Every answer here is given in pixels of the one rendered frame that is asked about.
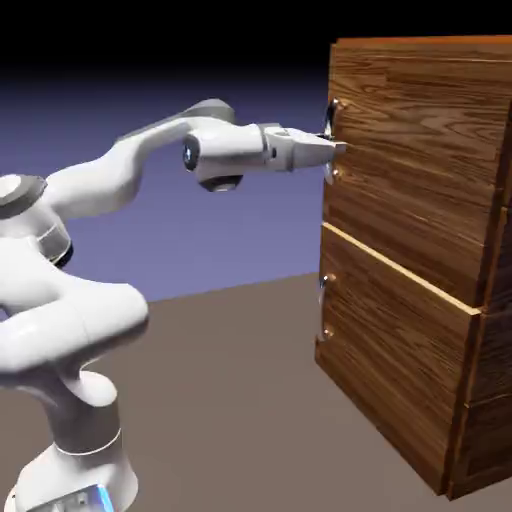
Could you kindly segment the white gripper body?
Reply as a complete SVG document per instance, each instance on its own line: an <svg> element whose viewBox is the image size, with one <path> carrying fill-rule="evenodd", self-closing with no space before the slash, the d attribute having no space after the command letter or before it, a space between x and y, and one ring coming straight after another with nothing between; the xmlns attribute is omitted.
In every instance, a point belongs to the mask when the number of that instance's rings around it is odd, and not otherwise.
<svg viewBox="0 0 512 512"><path fill-rule="evenodd" d="M326 165L335 155L335 143L299 129L287 128L291 138L291 168Z"/></svg>

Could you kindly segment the wood cabinet door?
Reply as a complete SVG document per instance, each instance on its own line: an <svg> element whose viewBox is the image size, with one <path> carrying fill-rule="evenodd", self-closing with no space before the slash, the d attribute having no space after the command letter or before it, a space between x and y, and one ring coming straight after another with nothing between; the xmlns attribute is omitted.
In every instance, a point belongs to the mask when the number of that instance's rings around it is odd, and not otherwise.
<svg viewBox="0 0 512 512"><path fill-rule="evenodd" d="M465 305L329 224L320 276L333 335L316 356L437 494L446 491L468 361L481 319Z"/></svg>
<svg viewBox="0 0 512 512"><path fill-rule="evenodd" d="M512 36L331 48L330 219L468 306L512 305Z"/></svg>

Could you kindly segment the dark wood cabinet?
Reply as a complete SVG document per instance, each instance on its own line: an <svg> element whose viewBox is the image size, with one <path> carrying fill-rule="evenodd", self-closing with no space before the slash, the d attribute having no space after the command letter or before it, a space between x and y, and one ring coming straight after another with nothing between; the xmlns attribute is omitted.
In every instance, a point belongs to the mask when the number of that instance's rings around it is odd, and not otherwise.
<svg viewBox="0 0 512 512"><path fill-rule="evenodd" d="M323 371L437 494L512 478L512 34L341 39Z"/></svg>

